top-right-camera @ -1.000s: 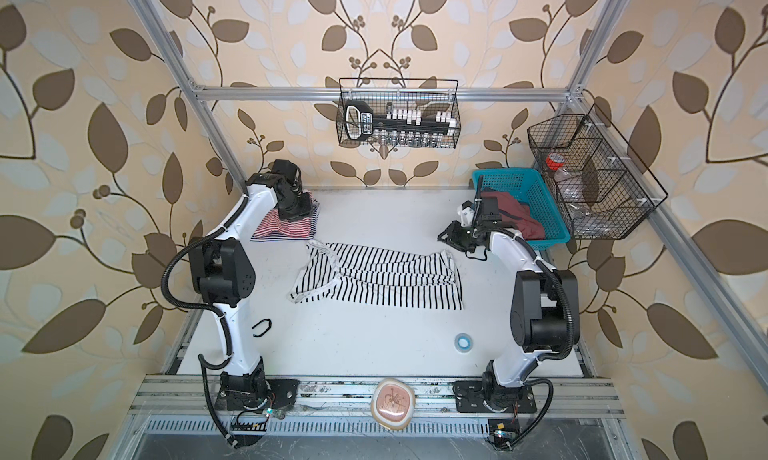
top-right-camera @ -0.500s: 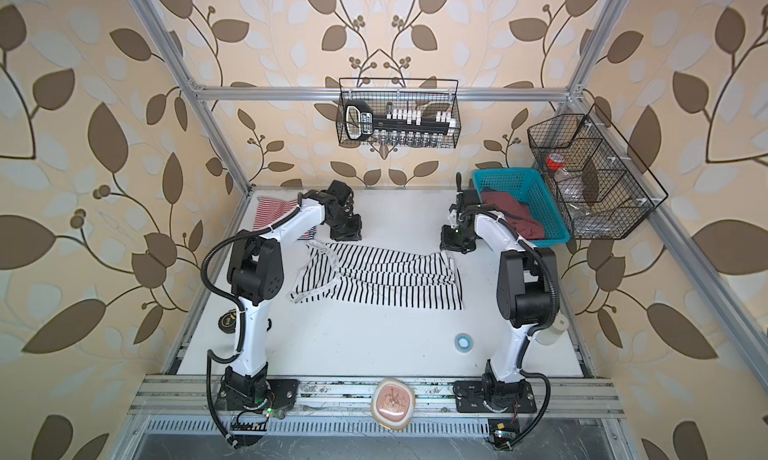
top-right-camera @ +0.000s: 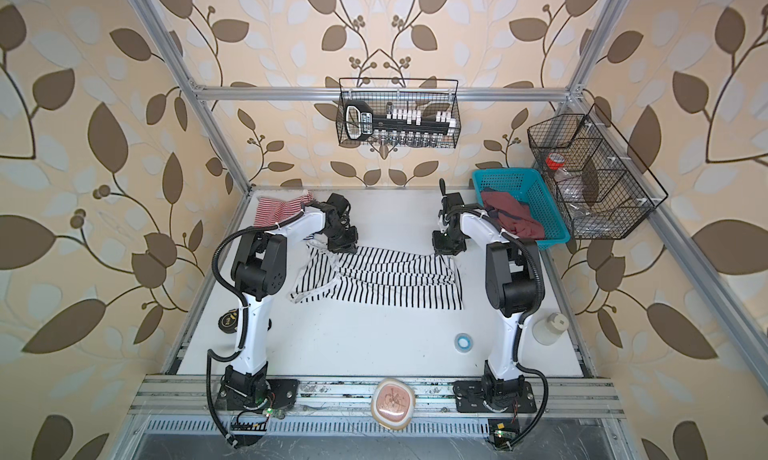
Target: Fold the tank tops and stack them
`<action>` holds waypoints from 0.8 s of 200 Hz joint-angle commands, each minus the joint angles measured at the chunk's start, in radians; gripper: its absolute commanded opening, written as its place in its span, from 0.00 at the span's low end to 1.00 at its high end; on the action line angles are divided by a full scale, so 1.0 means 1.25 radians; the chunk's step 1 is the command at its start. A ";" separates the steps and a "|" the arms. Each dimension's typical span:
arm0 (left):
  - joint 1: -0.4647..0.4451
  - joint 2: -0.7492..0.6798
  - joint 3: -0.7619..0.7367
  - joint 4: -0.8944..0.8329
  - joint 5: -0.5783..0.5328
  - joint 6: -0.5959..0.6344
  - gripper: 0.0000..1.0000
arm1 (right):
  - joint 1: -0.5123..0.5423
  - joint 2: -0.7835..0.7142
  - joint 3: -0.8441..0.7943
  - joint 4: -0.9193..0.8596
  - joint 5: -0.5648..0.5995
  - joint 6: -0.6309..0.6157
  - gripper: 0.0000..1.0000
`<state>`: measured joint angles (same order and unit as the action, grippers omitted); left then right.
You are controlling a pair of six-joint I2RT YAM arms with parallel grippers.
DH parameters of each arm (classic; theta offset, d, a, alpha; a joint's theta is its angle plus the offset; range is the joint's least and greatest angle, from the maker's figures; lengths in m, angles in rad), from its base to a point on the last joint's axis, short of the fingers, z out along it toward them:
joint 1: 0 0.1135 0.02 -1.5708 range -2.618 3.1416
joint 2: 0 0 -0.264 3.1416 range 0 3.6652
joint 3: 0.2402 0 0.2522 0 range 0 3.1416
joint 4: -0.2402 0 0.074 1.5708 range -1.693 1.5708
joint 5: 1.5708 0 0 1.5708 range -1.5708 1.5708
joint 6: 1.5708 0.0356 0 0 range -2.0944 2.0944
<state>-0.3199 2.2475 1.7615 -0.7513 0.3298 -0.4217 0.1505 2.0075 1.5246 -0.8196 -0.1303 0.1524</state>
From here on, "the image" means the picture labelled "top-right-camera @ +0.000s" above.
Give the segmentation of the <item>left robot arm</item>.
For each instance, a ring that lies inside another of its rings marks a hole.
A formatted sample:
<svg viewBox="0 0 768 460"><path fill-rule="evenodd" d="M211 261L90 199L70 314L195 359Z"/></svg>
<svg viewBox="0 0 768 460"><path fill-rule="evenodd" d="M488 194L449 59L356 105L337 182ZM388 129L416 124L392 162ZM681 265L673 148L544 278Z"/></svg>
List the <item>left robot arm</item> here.
<svg viewBox="0 0 768 460"><path fill-rule="evenodd" d="M245 437L236 434L220 418L212 389L213 365L225 366L219 393L239 413L257 413L266 418L276 409L293 404L288 398L298 387L296 380L280 380L272 387L268 380L266 334L274 296L288 278L288 247L293 240L321 234L333 253L356 252L358 233L351 224L351 205L347 198L332 193L325 201L298 198L296 212L268 223L256 219L229 234L214 251L211 273L216 283L239 301L234 351L221 355L206 352L205 395L211 420L230 447L245 445Z"/></svg>

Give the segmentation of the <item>black white striped tank top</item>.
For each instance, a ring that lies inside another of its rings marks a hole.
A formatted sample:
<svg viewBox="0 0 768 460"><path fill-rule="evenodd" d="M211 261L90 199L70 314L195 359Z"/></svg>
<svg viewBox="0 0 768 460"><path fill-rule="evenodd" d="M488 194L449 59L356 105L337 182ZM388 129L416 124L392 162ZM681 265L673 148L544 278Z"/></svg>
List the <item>black white striped tank top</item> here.
<svg viewBox="0 0 768 460"><path fill-rule="evenodd" d="M429 310L464 307L461 276L450 256L359 246L333 253L308 243L308 261L290 293L294 303L325 299Z"/></svg>

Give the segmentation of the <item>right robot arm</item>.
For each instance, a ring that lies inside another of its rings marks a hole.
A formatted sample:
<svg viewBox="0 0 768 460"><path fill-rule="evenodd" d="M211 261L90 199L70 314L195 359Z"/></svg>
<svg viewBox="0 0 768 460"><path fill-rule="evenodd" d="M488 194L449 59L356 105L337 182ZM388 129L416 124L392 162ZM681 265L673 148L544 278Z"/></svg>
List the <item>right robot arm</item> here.
<svg viewBox="0 0 768 460"><path fill-rule="evenodd" d="M479 204L466 203L439 182L440 228L432 234L437 254L457 255L473 240L485 252L484 285L487 299L500 315L500 330L478 380L456 381L453 393L461 413L510 414L503 427L489 428L489 442L497 450L513 450L538 425L549 400L545 374L521 362L526 322L546 294L537 243L520 239Z"/></svg>

